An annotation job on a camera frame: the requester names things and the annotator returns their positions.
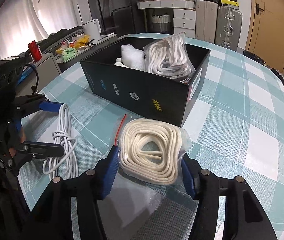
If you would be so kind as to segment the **white air purifier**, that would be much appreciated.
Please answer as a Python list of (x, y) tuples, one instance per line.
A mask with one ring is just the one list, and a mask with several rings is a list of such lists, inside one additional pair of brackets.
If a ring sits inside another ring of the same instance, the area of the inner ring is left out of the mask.
[(85, 35), (88, 35), (91, 40), (99, 41), (101, 39), (101, 27), (98, 19), (93, 19), (82, 24), (82, 28)]

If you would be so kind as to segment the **dark grey refrigerator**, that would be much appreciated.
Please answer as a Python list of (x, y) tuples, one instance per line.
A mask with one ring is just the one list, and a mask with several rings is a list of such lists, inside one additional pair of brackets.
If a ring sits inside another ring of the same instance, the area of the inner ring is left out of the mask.
[(119, 37), (145, 32), (144, 13), (137, 8), (141, 0), (98, 0), (103, 31)]

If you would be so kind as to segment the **beige suitcase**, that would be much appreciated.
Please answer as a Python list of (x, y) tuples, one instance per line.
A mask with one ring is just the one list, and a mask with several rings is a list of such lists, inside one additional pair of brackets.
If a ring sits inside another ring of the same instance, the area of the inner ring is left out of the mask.
[(211, 1), (196, 0), (195, 39), (214, 43), (216, 34), (218, 4)]

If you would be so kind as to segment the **teal plaid tablecloth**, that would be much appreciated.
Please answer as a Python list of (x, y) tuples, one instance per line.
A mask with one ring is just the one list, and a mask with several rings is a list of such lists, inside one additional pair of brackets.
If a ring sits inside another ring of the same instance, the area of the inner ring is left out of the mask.
[[(242, 54), (187, 42), (211, 51), (203, 87), (184, 124), (191, 139), (188, 155), (219, 177), (243, 176), (277, 238), (284, 239), (284, 86)], [(109, 152), (125, 110), (92, 94), (79, 63), (43, 93), (70, 108), (79, 171), (94, 167)], [(108, 239), (187, 239), (196, 208), (181, 183), (146, 184), (122, 172), (99, 203)]]

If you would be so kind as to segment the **black cardboard box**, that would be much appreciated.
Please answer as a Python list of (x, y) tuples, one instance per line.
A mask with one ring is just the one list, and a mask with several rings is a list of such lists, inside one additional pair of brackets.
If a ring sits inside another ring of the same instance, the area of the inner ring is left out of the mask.
[(141, 49), (152, 42), (152, 38), (125, 37), (94, 52), (80, 64), (94, 94), (145, 118), (182, 127), (203, 87), (211, 51), (186, 45), (196, 69), (187, 83), (115, 66), (122, 45)]

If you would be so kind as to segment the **yellow snack bag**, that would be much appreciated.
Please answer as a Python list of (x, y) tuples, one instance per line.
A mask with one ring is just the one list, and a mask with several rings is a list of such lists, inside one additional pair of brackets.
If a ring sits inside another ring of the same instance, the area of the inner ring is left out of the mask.
[(89, 42), (90, 36), (89, 35), (83, 35), (77, 37), (77, 40), (75, 40), (74, 47), (75, 48), (81, 48), (85, 47), (86, 44)]

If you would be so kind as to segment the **red bottle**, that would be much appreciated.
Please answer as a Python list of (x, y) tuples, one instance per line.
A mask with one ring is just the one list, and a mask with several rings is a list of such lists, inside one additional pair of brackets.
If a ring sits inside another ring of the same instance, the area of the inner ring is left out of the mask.
[(28, 44), (28, 49), (34, 62), (38, 62), (42, 59), (42, 54), (35, 40)]

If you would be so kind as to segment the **wooden door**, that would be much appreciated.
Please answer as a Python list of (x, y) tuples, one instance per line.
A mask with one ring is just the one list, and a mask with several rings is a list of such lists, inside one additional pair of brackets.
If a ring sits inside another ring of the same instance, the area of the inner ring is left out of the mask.
[(284, 0), (252, 0), (246, 50), (284, 72)]

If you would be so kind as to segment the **silver suitcase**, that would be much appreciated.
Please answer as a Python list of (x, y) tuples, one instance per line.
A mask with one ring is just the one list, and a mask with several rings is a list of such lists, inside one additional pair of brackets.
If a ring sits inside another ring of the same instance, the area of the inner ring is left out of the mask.
[(220, 6), (217, 11), (215, 44), (237, 51), (242, 27), (242, 12)]

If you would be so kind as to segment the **black trash bin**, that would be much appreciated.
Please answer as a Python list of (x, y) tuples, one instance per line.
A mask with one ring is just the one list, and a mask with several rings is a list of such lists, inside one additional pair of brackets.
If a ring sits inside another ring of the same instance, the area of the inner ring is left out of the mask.
[(254, 60), (255, 62), (257, 62), (257, 63), (259, 63), (263, 66), (266, 66), (265, 61), (261, 57), (259, 57), (258, 55), (255, 55), (254, 53), (251, 53), (250, 51), (244, 50), (243, 55)]

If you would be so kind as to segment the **white foam wrap roll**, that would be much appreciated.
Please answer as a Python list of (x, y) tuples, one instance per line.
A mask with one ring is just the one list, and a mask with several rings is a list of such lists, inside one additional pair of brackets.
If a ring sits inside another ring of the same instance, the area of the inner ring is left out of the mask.
[(131, 44), (121, 46), (122, 64), (135, 70), (145, 70), (145, 55), (140, 49), (134, 48)]

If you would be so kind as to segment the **white drawer desk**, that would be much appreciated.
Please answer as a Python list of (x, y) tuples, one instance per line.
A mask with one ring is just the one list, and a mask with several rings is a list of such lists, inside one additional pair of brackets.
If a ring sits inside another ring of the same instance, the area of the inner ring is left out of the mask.
[(185, 33), (186, 37), (195, 38), (196, 10), (195, 0), (144, 0), (137, 2), (137, 8), (144, 13), (145, 29), (151, 30), (151, 16), (171, 16), (172, 30), (168, 34)]

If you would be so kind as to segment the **woven laundry basket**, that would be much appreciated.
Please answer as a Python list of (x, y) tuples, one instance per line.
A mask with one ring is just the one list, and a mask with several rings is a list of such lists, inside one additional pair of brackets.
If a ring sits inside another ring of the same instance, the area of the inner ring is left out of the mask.
[(172, 30), (171, 16), (165, 15), (152, 15), (151, 16), (151, 30), (154, 33), (170, 33)]

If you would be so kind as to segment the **grey low cabinet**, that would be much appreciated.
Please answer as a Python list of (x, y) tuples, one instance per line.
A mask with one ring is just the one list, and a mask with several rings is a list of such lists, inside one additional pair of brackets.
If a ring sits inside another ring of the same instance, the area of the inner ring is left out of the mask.
[(115, 33), (111, 33), (108, 35), (102, 35), (102, 38), (95, 42), (92, 41), (90, 44), (78, 48), (77, 53), (70, 57), (67, 60), (63, 60), (62, 56), (54, 56), (53, 53), (46, 53), (43, 54), (43, 58), (36, 63), (32, 63), (36, 68), (38, 68), (41, 64), (49, 64), (54, 65), (57, 69), (57, 72), (61, 74), (62, 72), (66, 71), (68, 68), (73, 66), (75, 63), (79, 62), (82, 59), (85, 59), (89, 55), (93, 54), (94, 52), (98, 51), (106, 47), (107, 45), (117, 41), (117, 35)]

